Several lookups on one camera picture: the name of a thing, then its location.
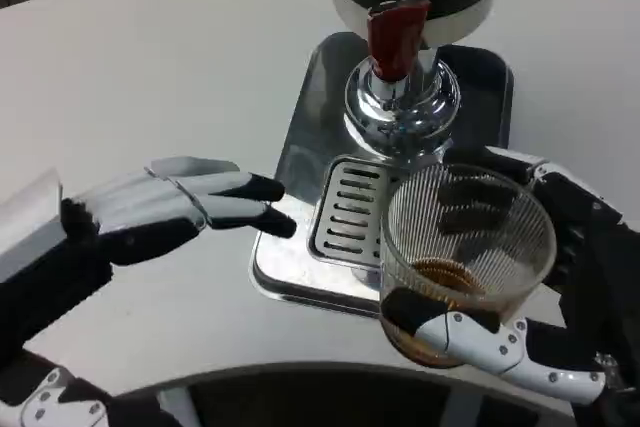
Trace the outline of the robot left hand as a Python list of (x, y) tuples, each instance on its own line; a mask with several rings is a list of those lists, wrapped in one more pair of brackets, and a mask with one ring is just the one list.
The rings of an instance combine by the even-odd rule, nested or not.
[(229, 161), (178, 156), (67, 197), (47, 171), (1, 206), (1, 422), (174, 426), (154, 397), (114, 397), (26, 348), (107, 285), (115, 267), (164, 256), (203, 230), (291, 238), (284, 186)]

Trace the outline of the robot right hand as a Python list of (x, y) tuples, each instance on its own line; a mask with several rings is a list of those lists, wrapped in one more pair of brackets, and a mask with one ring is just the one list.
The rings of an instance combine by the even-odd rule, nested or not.
[(639, 235), (582, 181), (497, 147), (450, 148), (381, 217), (380, 312), (422, 363), (467, 364), (639, 422)]

